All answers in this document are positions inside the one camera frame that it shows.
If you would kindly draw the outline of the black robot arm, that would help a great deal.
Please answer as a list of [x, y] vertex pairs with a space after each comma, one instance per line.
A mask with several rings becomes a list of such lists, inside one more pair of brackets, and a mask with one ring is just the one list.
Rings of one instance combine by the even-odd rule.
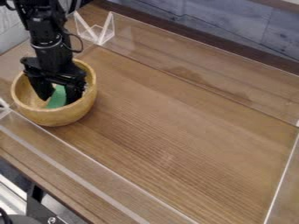
[[32, 89], [47, 101], [55, 92], [53, 85], [65, 89], [65, 103], [72, 104], [85, 90], [85, 71], [75, 64], [71, 36], [81, 39], [65, 28], [68, 21], [59, 0], [0, 0], [0, 6], [15, 11], [31, 35], [35, 57], [21, 57], [23, 72]]

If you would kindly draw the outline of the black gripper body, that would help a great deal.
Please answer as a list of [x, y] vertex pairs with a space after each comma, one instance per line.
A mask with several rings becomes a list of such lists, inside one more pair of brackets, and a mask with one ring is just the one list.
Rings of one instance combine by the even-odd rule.
[[31, 36], [33, 57], [23, 57], [23, 71], [33, 87], [53, 84], [72, 87], [85, 86], [87, 73], [73, 62], [75, 51], [69, 34]]

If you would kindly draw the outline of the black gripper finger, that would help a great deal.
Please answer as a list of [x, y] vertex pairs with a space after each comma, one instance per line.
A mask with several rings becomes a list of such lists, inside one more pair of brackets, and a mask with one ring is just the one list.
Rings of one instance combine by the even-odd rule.
[[64, 88], [67, 94], [67, 103], [72, 104], [83, 96], [85, 84], [68, 84]]
[[28, 80], [31, 82], [32, 89], [35, 93], [37, 94], [39, 98], [47, 101], [55, 91], [52, 83], [48, 80], [45, 80], [43, 77], [29, 77]]

